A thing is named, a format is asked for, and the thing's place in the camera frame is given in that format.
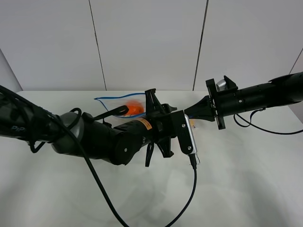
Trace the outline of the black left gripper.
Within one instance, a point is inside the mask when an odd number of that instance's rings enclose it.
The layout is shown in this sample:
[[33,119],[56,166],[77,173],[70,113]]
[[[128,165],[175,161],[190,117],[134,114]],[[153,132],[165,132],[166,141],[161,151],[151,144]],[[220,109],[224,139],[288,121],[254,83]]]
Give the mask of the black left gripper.
[[171,139],[177,138],[184,111],[169,104],[161,104],[155,96],[156,89],[145,91],[147,110],[146,119],[152,125],[152,142],[161,151],[164,158],[173,156]]

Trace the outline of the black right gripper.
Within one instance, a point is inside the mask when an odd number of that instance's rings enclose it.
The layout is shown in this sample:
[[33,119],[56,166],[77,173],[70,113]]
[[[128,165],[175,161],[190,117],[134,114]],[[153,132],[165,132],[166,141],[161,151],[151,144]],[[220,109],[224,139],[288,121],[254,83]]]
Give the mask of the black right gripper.
[[216,89],[214,79],[206,81],[209,96],[205,96],[199,102],[184,110],[184,113],[187,114],[190,119],[205,120],[209,122],[214,122],[216,120],[218,129],[225,129],[223,100],[227,96],[234,94],[238,90],[238,87],[236,83],[226,75],[224,75],[223,79],[227,82],[228,89],[220,92]]

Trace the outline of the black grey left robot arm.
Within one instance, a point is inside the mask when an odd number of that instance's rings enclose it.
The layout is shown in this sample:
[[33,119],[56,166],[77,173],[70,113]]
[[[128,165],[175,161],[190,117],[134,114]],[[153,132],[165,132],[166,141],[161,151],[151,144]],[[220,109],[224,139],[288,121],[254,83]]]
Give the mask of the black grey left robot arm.
[[172,138],[178,139],[184,154],[191,154],[194,146],[184,112],[161,104],[154,89],[145,91],[145,101],[142,117],[112,127],[105,118],[125,114],[125,105],[95,117],[78,108],[58,116],[1,87],[0,134],[27,142],[33,153],[50,143],[59,154],[102,159],[113,165],[128,164],[144,146],[148,148],[147,165],[154,146],[164,158],[172,157]]

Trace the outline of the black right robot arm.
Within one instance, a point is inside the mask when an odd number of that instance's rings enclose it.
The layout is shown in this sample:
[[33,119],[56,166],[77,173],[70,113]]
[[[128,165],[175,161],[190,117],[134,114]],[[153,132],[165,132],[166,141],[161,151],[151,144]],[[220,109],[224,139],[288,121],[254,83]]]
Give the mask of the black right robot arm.
[[215,83],[206,81],[208,95],[184,110],[190,119],[217,122],[218,129],[225,129],[224,117],[284,105],[303,100],[303,74],[284,75],[267,83],[239,89],[227,76]]

